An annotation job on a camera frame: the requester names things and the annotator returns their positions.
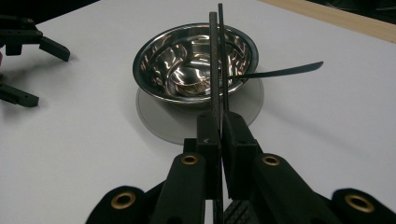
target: brass screw hole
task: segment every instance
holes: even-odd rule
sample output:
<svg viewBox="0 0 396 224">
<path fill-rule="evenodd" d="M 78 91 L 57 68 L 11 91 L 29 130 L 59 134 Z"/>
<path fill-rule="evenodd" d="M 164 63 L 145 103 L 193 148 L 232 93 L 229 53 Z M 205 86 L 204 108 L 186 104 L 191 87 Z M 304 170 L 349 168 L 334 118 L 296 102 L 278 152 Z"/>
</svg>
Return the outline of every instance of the brass screw hole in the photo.
<svg viewBox="0 0 396 224">
<path fill-rule="evenodd" d="M 119 193 L 111 200 L 111 206 L 115 209 L 125 209 L 136 201 L 136 195 L 131 191 Z"/>
<path fill-rule="evenodd" d="M 273 156 L 265 156 L 262 158 L 262 161 L 267 164 L 267 165 L 272 165 L 272 166 L 277 166 L 280 164 L 280 161 L 278 158 L 273 157 Z"/>
<path fill-rule="evenodd" d="M 192 155 L 184 156 L 181 158 L 181 162 L 186 165 L 194 165 L 198 162 L 198 157 Z"/>
<path fill-rule="evenodd" d="M 345 200 L 347 204 L 349 204 L 349 206 L 363 213 L 371 213 L 375 210 L 373 204 L 370 203 L 366 198 L 361 197 L 360 195 L 348 194 L 346 195 Z"/>
</svg>

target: stainless steel bowl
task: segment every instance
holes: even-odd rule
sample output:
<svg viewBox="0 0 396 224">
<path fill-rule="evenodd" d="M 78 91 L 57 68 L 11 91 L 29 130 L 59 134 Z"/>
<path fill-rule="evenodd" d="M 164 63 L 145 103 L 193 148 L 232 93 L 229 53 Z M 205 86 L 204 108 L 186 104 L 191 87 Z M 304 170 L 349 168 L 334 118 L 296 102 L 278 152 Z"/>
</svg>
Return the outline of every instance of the stainless steel bowl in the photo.
<svg viewBox="0 0 396 224">
<path fill-rule="evenodd" d="M 229 76 L 253 73 L 259 61 L 253 41 L 230 26 L 225 26 L 224 33 Z M 178 104 L 207 102 L 210 99 L 209 24 L 178 26 L 150 39 L 134 58 L 134 79 L 142 90 L 160 100 Z M 229 93 L 245 82 L 230 80 Z"/>
</svg>

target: table surface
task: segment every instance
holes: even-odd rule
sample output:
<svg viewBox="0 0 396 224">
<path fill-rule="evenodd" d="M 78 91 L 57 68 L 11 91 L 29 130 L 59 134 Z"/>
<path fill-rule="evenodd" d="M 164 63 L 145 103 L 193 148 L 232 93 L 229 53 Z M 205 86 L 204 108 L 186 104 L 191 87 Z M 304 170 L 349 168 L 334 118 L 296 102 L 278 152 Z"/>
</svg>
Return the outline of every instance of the table surface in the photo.
<svg viewBox="0 0 396 224">
<path fill-rule="evenodd" d="M 262 81 L 263 108 L 249 126 L 262 149 L 326 197 L 360 189 L 396 211 L 396 45 L 260 1 L 223 5 L 225 23 L 255 41 L 259 72 L 324 62 Z M 134 56 L 156 34 L 216 10 L 210 0 L 102 0 L 38 25 L 71 50 L 70 62 L 37 46 L 5 57 L 3 81 L 40 101 L 0 102 L 0 223 L 84 223 L 110 190 L 163 181 L 182 146 L 139 119 Z"/>
</svg>

